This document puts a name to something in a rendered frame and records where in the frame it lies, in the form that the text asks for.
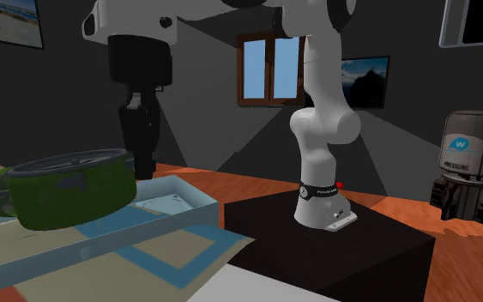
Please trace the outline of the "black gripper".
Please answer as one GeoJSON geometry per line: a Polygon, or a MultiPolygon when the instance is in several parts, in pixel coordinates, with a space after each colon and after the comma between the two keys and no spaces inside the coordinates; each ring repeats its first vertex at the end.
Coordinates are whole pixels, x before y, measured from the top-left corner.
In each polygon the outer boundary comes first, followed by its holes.
{"type": "Polygon", "coordinates": [[[172,84],[172,54],[165,41],[129,34],[108,37],[110,77],[126,86],[126,103],[118,108],[125,149],[134,156],[135,178],[156,171],[160,138],[160,103],[155,87],[172,84]],[[151,89],[142,87],[154,86],[151,89]]]}

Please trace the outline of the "green pot with dark lid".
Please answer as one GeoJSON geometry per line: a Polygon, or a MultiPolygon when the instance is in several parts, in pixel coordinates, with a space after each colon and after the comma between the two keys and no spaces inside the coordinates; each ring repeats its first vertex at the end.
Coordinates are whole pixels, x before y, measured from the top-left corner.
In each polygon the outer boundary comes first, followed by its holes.
{"type": "Polygon", "coordinates": [[[49,231],[98,220],[136,197],[133,156],[121,148],[61,154],[0,169],[0,217],[49,231]]]}

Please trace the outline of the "pale blue glass table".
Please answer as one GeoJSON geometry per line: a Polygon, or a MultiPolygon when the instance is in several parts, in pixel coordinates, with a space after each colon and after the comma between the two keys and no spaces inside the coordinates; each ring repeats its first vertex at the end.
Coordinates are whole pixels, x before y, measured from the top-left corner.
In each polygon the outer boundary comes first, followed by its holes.
{"type": "Polygon", "coordinates": [[[98,220],[30,231],[0,218],[0,290],[111,253],[138,262],[137,245],[193,225],[219,224],[219,203],[174,175],[137,183],[136,199],[98,220]]]}

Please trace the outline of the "brown framed window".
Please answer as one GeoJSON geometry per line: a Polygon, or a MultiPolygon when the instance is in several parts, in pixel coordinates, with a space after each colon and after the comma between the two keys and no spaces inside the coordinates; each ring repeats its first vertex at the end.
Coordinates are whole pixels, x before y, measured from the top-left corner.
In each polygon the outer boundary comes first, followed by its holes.
{"type": "Polygon", "coordinates": [[[305,37],[274,32],[237,37],[237,103],[240,107],[303,106],[305,37]]]}

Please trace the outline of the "blue beige red patterned rug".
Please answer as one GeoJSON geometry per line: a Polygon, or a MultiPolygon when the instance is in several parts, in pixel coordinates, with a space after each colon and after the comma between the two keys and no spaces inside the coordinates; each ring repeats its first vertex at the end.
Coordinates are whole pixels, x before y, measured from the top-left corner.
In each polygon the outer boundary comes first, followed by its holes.
{"type": "Polygon", "coordinates": [[[111,253],[0,290],[0,302],[187,302],[251,239],[193,225],[137,245],[133,262],[111,253]]]}

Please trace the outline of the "black robot stand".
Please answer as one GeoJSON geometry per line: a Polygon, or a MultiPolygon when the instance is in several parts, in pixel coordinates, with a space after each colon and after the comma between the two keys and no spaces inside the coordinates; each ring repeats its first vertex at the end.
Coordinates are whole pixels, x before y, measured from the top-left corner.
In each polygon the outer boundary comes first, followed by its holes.
{"type": "Polygon", "coordinates": [[[434,237],[360,205],[337,232],[300,225],[295,191],[230,202],[226,230],[252,238],[231,264],[341,302],[423,302],[434,237]]]}

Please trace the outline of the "grey cylindrical tank appliance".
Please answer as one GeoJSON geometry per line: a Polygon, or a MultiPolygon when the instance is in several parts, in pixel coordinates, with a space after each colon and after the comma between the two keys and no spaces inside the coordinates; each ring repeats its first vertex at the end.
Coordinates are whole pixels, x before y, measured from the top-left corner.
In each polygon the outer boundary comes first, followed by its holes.
{"type": "Polygon", "coordinates": [[[441,220],[472,220],[483,225],[483,111],[452,112],[445,121],[429,204],[441,220]]]}

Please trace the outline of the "beach wall picture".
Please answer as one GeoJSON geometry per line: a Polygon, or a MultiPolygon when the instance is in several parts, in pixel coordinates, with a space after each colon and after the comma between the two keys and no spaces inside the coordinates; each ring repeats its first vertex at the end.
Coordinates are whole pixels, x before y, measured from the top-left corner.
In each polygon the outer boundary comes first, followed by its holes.
{"type": "Polygon", "coordinates": [[[44,49],[36,0],[0,0],[0,42],[44,49]]]}

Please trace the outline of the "mountain wall picture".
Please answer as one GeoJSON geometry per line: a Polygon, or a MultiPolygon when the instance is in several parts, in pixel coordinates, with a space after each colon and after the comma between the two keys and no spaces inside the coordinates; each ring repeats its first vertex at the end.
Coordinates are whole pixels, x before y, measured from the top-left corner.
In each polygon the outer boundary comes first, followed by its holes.
{"type": "Polygon", "coordinates": [[[346,58],[341,63],[341,86],[353,109],[384,109],[390,56],[346,58]]]}

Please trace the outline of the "white framed dark wall panel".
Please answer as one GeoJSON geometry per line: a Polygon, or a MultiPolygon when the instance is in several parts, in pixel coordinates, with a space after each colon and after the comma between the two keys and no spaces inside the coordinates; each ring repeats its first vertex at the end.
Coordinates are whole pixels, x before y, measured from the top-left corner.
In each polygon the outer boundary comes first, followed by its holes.
{"type": "Polygon", "coordinates": [[[483,0],[445,0],[440,48],[483,45],[483,0]]]}

